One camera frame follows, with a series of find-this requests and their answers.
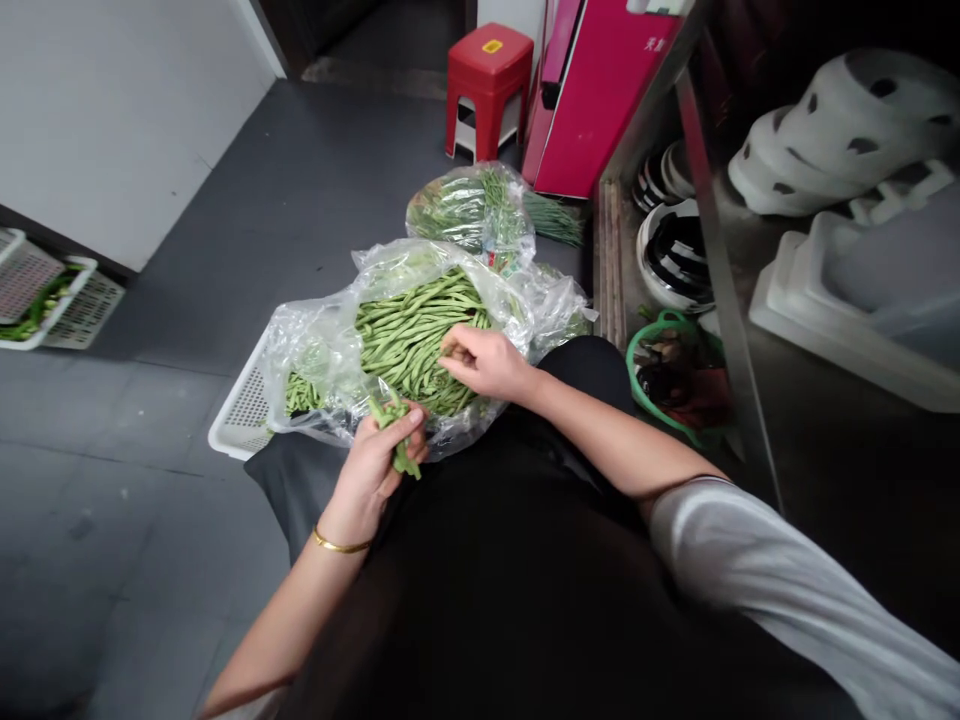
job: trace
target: stool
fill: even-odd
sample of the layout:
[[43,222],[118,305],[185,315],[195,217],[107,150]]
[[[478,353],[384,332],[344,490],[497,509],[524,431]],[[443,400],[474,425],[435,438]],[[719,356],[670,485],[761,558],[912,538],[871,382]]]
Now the stool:
[[[473,150],[474,162],[496,160],[503,144],[527,120],[533,40],[498,23],[479,27],[450,48],[447,68],[447,155]],[[506,118],[507,102],[519,91],[520,112]],[[461,98],[476,113],[476,130],[457,119]],[[516,116],[514,111],[509,115]]]

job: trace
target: green vegetable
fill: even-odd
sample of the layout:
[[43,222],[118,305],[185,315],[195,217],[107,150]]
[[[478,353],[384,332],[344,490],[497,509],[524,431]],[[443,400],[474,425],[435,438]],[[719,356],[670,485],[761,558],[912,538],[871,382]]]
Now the green vegetable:
[[[372,397],[367,398],[370,414],[373,415],[381,430],[386,429],[410,411],[410,406],[403,402],[392,389],[390,390],[390,397],[393,399],[393,404],[384,405],[382,408]],[[397,447],[393,451],[393,469],[401,475],[407,473],[419,480],[420,466],[407,456],[409,446],[410,438],[404,438],[402,442],[397,443]]]
[[574,219],[570,211],[556,200],[528,191],[523,195],[523,206],[537,235],[564,245],[583,247],[583,223]]
[[70,285],[78,274],[78,271],[74,270],[75,267],[77,266],[68,266],[65,272],[41,290],[30,307],[20,316],[20,322],[17,325],[0,325],[0,340],[25,342],[33,337],[60,300],[70,294]]
[[455,170],[413,197],[407,226],[417,237],[452,242],[474,255],[490,254],[490,267],[502,273],[517,259],[520,239],[530,234],[511,183],[522,187],[499,164]]
[[440,342],[457,323],[490,327],[486,308],[461,268],[403,295],[363,303],[355,326],[360,367],[438,416],[456,415],[476,394],[437,364]]
[[308,412],[323,407],[323,401],[313,383],[297,372],[287,378],[287,415]]

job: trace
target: hand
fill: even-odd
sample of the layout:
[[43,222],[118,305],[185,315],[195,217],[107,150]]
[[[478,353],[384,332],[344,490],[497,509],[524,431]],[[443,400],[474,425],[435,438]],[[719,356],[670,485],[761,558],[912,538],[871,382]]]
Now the hand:
[[333,497],[317,524],[320,534],[330,542],[353,545],[366,542],[376,533],[387,499],[400,486],[401,475],[393,469],[393,451],[398,443],[410,438],[407,457],[416,463],[426,461],[427,412],[414,402],[407,404],[410,412],[386,430],[380,430],[369,415],[357,427]]
[[503,333],[454,325],[440,348],[447,355],[441,367],[478,395],[523,405],[535,392],[539,371]]

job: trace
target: black floor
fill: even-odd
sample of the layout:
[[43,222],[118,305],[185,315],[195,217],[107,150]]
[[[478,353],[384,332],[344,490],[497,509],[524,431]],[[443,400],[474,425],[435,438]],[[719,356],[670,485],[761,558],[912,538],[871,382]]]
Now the black floor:
[[323,54],[389,70],[446,72],[463,37],[463,0],[387,0]]
[[190,716],[288,569],[207,430],[274,308],[347,285],[464,162],[443,113],[277,83],[90,351],[0,351],[0,717],[88,693],[90,718]]

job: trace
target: pink box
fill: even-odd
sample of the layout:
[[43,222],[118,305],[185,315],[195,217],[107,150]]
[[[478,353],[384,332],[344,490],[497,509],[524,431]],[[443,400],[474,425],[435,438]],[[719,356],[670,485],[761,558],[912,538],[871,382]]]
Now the pink box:
[[580,5],[547,2],[522,172],[537,192],[589,198],[682,19]]

